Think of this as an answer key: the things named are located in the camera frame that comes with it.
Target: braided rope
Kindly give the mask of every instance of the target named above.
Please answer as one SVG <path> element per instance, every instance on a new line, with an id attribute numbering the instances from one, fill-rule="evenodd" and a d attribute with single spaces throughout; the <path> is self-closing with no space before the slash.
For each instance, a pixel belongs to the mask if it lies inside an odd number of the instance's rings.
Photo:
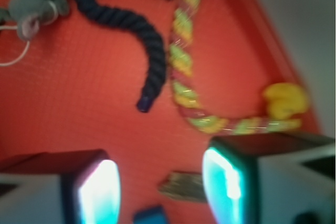
<path id="1" fill-rule="evenodd" d="M 76 2 L 78 9 L 90 20 L 111 28 L 129 30 L 143 42 L 149 56 L 149 69 L 137 107 L 141 112 L 148 112 L 166 81 L 166 59 L 161 36 L 144 17 L 130 10 L 100 6 L 96 0 Z"/>
<path id="2" fill-rule="evenodd" d="M 181 0 L 175 11 L 170 58 L 174 101 L 180 114 L 195 128 L 207 134 L 232 135 L 287 131 L 300 127 L 301 121 L 248 118 L 232 120 L 212 115 L 202 109 L 192 86 L 192 58 L 188 47 L 193 42 L 193 21 L 201 0 Z"/>

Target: cyan light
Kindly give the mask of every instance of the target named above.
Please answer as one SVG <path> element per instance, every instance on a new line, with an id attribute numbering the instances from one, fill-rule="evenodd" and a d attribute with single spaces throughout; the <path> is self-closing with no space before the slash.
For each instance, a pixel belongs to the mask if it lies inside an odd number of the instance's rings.
<path id="1" fill-rule="evenodd" d="M 205 193 L 217 223 L 243 223 L 243 177 L 215 148 L 203 157 Z"/>
<path id="2" fill-rule="evenodd" d="M 120 177 L 111 160 L 103 160 L 79 188 L 82 224 L 114 224 L 120 210 Z"/>

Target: white string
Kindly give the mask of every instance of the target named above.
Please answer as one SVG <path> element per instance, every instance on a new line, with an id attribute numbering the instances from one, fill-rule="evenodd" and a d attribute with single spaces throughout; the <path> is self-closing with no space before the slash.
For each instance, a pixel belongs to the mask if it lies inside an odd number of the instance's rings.
<path id="1" fill-rule="evenodd" d="M 17 30 L 17 26 L 0 26 L 0 30 Z M 18 63 L 27 54 L 29 46 L 30 46 L 30 41 L 27 41 L 26 47 L 19 57 L 17 57 L 15 60 L 12 60 L 10 62 L 0 63 L 0 67 L 9 67 L 11 65 L 14 65 L 15 63 Z"/>
<path id="2" fill-rule="evenodd" d="M 52 11 L 54 12 L 54 16 L 49 22 L 46 22 L 43 25 L 50 25 L 51 23 L 53 23 L 58 18 L 58 11 L 57 11 L 57 7 L 56 7 L 55 3 L 53 1 L 48 0 L 48 4 L 52 8 Z"/>

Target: red mat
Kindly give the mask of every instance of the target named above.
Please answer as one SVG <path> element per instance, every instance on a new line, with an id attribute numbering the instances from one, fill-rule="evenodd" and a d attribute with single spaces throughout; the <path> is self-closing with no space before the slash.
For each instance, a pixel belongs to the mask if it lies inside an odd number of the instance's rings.
<path id="1" fill-rule="evenodd" d="M 131 33 L 89 22 L 69 1 L 68 18 L 43 27 L 21 62 L 0 68 L 0 157 L 104 148 L 121 172 L 120 223 L 156 204 L 171 223 L 214 223 L 207 204 L 172 201 L 157 192 L 172 170 L 201 171 L 209 136 L 179 116 L 169 82 L 149 114 L 138 112 L 148 67 L 142 44 Z M 99 2 L 146 16 L 168 45 L 177 0 Z M 298 81 L 254 0 L 202 0 L 194 33 L 195 87 L 210 111 L 261 115 L 266 86 Z M 0 33 L 1 62 L 23 48 L 13 31 Z M 319 131 L 311 111 L 303 128 Z"/>

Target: rope end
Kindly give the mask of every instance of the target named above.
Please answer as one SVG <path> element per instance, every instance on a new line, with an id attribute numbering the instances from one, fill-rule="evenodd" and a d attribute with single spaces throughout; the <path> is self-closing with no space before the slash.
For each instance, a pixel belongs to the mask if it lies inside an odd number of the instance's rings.
<path id="1" fill-rule="evenodd" d="M 154 102 L 153 98 L 143 95 L 136 104 L 136 107 L 140 112 L 147 113 L 151 109 L 153 102 Z"/>

